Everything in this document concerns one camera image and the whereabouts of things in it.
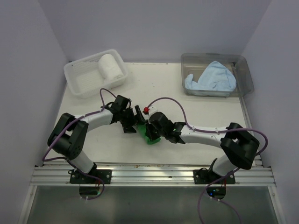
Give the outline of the green towel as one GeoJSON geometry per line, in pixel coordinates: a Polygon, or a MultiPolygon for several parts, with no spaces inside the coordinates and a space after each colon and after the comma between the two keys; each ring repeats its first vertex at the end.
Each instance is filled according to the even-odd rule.
{"type": "Polygon", "coordinates": [[[146,136],[146,126],[145,125],[141,125],[141,124],[137,125],[137,130],[138,130],[139,134],[141,135],[141,137],[145,140],[145,142],[148,145],[156,144],[161,140],[161,138],[151,140],[149,137],[147,137],[146,136]]]}

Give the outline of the white towel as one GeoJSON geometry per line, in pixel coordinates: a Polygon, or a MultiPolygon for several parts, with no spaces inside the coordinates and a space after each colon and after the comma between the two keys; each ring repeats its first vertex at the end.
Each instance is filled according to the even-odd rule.
{"type": "Polygon", "coordinates": [[[113,81],[124,77],[124,73],[111,54],[105,54],[100,58],[98,68],[105,81],[113,81]]]}

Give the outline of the white plastic basket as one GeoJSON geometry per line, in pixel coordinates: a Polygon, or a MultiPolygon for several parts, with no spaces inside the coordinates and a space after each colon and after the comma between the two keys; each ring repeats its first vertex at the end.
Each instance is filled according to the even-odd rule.
{"type": "Polygon", "coordinates": [[[66,64],[64,75],[74,96],[88,98],[98,94],[101,88],[112,89],[124,84],[128,69],[119,53],[114,49],[109,49],[66,64]],[[98,61],[105,54],[111,54],[115,58],[124,77],[113,81],[104,80],[98,68],[98,61]]]}

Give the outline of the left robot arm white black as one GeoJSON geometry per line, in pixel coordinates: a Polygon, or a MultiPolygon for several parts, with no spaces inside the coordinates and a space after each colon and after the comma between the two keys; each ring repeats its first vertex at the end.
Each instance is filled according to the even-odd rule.
{"type": "Polygon", "coordinates": [[[48,150],[54,150],[62,155],[79,172],[86,183],[92,183],[99,175],[95,163],[84,153],[83,147],[89,131],[101,126],[120,122],[124,133],[136,133],[136,126],[143,125],[145,119],[139,106],[133,112],[131,107],[119,106],[114,103],[103,106],[99,111],[82,116],[64,113],[50,137],[48,150]]]}

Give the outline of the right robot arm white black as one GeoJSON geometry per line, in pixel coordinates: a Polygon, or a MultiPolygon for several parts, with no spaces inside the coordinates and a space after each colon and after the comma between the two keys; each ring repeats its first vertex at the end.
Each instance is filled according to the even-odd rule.
{"type": "Polygon", "coordinates": [[[260,145],[253,135],[237,123],[200,132],[198,127],[188,126],[185,122],[155,121],[145,125],[145,136],[150,140],[163,137],[174,144],[198,143],[222,149],[224,155],[214,159],[208,170],[208,178],[213,183],[219,183],[237,168],[250,170],[260,145]]]}

